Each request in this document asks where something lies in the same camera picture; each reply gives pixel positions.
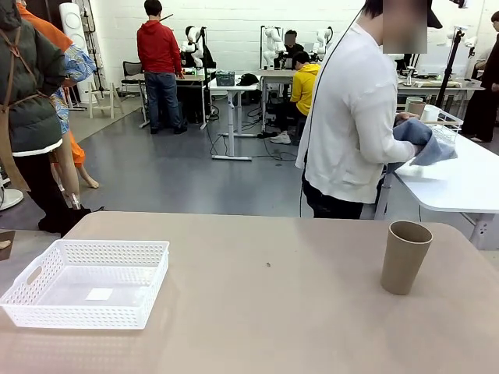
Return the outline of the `brown-topped desk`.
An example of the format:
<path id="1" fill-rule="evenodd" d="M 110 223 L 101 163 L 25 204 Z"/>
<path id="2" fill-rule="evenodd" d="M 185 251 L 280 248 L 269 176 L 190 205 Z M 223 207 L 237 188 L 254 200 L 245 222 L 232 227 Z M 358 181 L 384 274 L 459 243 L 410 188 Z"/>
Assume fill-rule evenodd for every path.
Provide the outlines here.
<path id="1" fill-rule="evenodd" d="M 194 75 L 188 73 L 186 76 L 184 76 L 183 79 L 177 78 L 176 80 L 177 80 L 177 87 L 181 91 L 187 89 L 193 89 L 199 91 L 199 93 L 197 94 L 190 93 L 188 95 L 188 98 L 186 98 L 185 100 L 180 98 L 179 105 L 181 109 L 184 109 L 185 107 L 184 103 L 187 102 L 191 108 L 195 109 L 196 113 L 200 111 L 200 113 L 203 116 L 203 119 L 200 122 L 200 130 L 204 130 L 207 126 L 207 121 L 211 115 L 211 95 L 209 89 L 207 88 L 207 83 L 206 80 L 204 79 L 204 75 L 203 74 Z M 118 89 L 118 92 L 123 94 L 124 97 L 127 96 L 121 87 Z M 142 100 L 141 111 L 143 115 L 143 123 L 140 125 L 140 128 L 142 129 L 148 126 L 150 123 L 149 111 L 148 111 L 148 99 L 147 99 L 145 83 L 143 84 L 143 96 L 141 97 L 139 95 L 139 97 Z"/>

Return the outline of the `seated person in black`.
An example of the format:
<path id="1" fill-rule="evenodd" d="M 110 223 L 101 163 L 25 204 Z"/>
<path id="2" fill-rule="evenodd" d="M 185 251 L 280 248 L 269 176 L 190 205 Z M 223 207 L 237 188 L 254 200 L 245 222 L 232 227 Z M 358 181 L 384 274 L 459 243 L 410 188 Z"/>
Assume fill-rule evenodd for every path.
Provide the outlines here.
<path id="1" fill-rule="evenodd" d="M 297 32 L 295 30 L 287 30 L 284 34 L 284 49 L 278 51 L 277 58 L 274 59 L 274 69 L 276 70 L 293 70 L 294 65 L 292 58 L 299 52 L 304 51 L 301 44 L 296 42 Z"/>

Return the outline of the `person's right forearm white sleeve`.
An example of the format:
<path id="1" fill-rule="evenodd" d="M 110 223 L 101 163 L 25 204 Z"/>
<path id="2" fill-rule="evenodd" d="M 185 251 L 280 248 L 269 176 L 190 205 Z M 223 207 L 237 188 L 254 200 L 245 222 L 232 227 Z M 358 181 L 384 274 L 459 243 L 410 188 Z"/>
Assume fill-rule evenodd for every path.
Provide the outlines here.
<path id="1" fill-rule="evenodd" d="M 419 152 L 408 141 L 396 140 L 389 128 L 374 127 L 359 135 L 363 157 L 372 164 L 405 163 Z"/>

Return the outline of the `beige-topped desk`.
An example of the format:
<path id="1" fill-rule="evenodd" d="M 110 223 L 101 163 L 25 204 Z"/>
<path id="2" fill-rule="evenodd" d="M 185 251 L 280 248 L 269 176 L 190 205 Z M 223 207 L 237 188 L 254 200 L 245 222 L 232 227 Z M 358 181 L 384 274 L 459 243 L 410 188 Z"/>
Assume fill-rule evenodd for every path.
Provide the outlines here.
<path id="1" fill-rule="evenodd" d="M 260 75 L 260 89 L 262 92 L 261 96 L 261 114 L 262 114 L 262 125 L 261 133 L 266 134 L 267 130 L 267 86 L 269 84 L 292 84 L 293 76 L 295 72 L 293 70 L 272 70 L 272 69 L 261 69 L 258 71 Z"/>

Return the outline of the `person in white cardigan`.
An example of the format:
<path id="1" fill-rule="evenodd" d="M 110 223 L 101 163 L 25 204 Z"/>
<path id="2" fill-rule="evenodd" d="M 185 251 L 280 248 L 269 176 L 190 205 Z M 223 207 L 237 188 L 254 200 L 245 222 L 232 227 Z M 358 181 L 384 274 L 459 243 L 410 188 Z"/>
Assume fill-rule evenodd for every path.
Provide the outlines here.
<path id="1" fill-rule="evenodd" d="M 359 135 L 395 124 L 398 77 L 389 49 L 440 29 L 433 0 L 365 0 L 330 49 L 313 88 L 296 167 L 315 218 L 358 220 L 373 204 L 384 166 L 367 161 Z"/>

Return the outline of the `white perforated plastic basket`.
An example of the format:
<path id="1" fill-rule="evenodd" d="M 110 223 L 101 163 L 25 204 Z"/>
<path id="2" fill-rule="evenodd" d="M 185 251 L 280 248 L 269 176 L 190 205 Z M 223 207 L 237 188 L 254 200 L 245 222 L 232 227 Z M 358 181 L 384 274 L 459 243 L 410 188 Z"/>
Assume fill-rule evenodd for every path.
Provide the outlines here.
<path id="1" fill-rule="evenodd" d="M 53 242 L 0 297 L 17 327 L 142 330 L 168 271 L 167 241 Z"/>

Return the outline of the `white tower fan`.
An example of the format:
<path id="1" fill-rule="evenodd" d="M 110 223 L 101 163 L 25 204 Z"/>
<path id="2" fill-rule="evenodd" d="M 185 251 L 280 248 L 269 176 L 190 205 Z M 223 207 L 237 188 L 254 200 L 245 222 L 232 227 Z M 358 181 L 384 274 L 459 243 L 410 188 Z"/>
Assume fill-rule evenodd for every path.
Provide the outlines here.
<path id="1" fill-rule="evenodd" d="M 62 21 L 62 29 L 67 37 L 73 43 L 88 55 L 87 41 L 83 31 L 83 21 L 80 15 L 80 7 L 73 2 L 63 2 L 58 6 Z M 88 83 L 92 83 L 94 74 L 91 73 L 84 81 L 77 83 L 77 90 L 80 96 L 80 102 L 88 105 Z"/>

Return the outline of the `black tripod stand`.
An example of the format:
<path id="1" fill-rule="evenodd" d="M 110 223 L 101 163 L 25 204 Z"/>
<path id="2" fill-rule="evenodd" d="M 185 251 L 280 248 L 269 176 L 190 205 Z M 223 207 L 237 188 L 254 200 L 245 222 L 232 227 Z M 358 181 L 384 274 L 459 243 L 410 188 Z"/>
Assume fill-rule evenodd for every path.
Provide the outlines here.
<path id="1" fill-rule="evenodd" d="M 452 67 L 454 65 L 455 56 L 457 55 L 458 46 L 461 43 L 462 38 L 465 36 L 465 32 L 467 31 L 466 26 L 454 26 L 454 29 L 455 31 L 451 39 L 451 50 L 448 56 L 448 62 L 444 70 L 444 77 L 442 79 L 441 88 L 439 90 L 435 103 L 435 106 L 438 108 L 442 108 L 442 104 L 444 103 L 445 91 L 451 78 Z"/>

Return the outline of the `black mesh office chair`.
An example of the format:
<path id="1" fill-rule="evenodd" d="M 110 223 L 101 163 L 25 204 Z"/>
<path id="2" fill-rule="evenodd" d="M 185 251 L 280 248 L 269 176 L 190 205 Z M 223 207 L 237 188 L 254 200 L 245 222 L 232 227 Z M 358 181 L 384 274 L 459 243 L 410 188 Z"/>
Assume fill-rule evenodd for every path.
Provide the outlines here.
<path id="1" fill-rule="evenodd" d="M 123 80 L 121 81 L 121 88 L 126 95 L 129 95 L 129 88 L 137 86 L 138 94 L 143 96 L 144 75 L 143 68 L 140 62 L 127 62 L 122 63 Z"/>

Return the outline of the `white wooden step stool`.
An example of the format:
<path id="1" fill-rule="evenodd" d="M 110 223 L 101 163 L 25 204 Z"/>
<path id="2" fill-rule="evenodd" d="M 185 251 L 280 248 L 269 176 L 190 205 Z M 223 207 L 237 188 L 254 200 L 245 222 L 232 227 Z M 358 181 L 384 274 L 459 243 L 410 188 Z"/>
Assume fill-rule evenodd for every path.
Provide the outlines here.
<path id="1" fill-rule="evenodd" d="M 109 115 L 111 119 L 115 118 L 115 112 L 120 110 L 124 113 L 122 101 L 114 83 L 109 83 L 108 88 L 96 88 L 95 83 L 88 83 L 88 114 L 93 118 L 94 114 L 100 112 L 103 115 Z"/>

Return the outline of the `mannequin in orange and blue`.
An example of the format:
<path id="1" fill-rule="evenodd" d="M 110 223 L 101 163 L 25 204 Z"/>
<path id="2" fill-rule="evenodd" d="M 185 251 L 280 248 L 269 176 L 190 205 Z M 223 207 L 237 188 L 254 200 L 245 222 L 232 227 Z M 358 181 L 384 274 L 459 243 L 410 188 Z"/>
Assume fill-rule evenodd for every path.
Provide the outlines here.
<path id="1" fill-rule="evenodd" d="M 69 128 L 69 106 L 65 98 L 65 89 L 75 86 L 94 73 L 95 64 L 90 57 L 60 29 L 46 20 L 43 20 L 27 10 L 24 0 L 16 0 L 21 17 L 30 22 L 50 42 L 64 54 L 66 78 L 60 88 L 50 96 L 51 103 L 56 110 L 62 131 L 62 145 L 55 150 L 54 170 L 58 184 L 63 187 L 65 194 L 71 201 L 74 210 L 81 210 L 80 184 L 73 157 L 74 138 Z"/>

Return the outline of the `dark green puffer jacket figure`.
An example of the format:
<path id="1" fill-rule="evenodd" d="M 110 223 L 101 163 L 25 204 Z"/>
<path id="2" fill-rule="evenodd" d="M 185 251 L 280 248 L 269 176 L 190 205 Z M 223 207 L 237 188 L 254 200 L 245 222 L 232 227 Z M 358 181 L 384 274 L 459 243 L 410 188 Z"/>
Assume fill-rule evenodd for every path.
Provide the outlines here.
<path id="1" fill-rule="evenodd" d="M 21 17 L 16 0 L 0 0 L 0 162 L 44 211 L 38 227 L 60 235 L 72 213 L 51 173 L 62 131 L 50 96 L 64 79 L 63 52 Z"/>

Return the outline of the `person in red hoodie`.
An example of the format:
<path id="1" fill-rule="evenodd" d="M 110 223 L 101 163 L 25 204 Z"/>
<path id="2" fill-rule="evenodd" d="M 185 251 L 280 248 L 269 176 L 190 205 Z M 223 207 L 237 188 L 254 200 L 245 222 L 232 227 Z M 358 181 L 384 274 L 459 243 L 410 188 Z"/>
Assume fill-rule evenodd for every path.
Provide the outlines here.
<path id="1" fill-rule="evenodd" d="M 162 5 L 159 0 L 145 0 L 148 21 L 136 34 L 137 53 L 144 74 L 150 114 L 150 133 L 160 128 L 159 105 L 167 110 L 175 134 L 186 131 L 177 98 L 178 78 L 182 78 L 180 50 L 170 28 L 161 23 Z"/>

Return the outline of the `white height-adjustable desk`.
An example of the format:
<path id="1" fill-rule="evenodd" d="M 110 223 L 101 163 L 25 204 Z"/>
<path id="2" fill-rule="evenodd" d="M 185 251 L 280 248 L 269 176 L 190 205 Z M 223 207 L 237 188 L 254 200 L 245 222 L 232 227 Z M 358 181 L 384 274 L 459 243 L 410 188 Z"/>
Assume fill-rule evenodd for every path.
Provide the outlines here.
<path id="1" fill-rule="evenodd" d="M 228 131 L 221 133 L 220 136 L 227 140 L 227 152 L 223 155 L 212 155 L 213 160 L 218 161 L 242 161 L 251 162 L 251 156 L 238 156 L 235 154 L 235 138 L 253 137 L 256 135 L 244 134 L 242 131 L 242 94 L 245 92 L 253 92 L 258 89 L 259 78 L 256 76 L 256 82 L 252 84 L 241 85 L 242 75 L 234 75 L 234 84 L 232 86 L 220 86 L 217 78 L 214 78 L 208 83 L 210 91 L 225 91 L 227 93 L 227 108 L 228 108 Z"/>

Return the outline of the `blue-grey cloth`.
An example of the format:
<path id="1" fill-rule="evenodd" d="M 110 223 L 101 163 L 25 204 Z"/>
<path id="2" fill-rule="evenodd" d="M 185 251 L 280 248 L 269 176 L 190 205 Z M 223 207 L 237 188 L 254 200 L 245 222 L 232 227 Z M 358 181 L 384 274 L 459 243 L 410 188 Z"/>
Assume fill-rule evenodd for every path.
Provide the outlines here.
<path id="1" fill-rule="evenodd" d="M 398 122 L 393 129 L 396 140 L 419 146 L 420 152 L 409 163 L 411 166 L 431 166 L 441 161 L 458 158 L 455 146 L 444 140 L 431 127 L 418 119 Z"/>

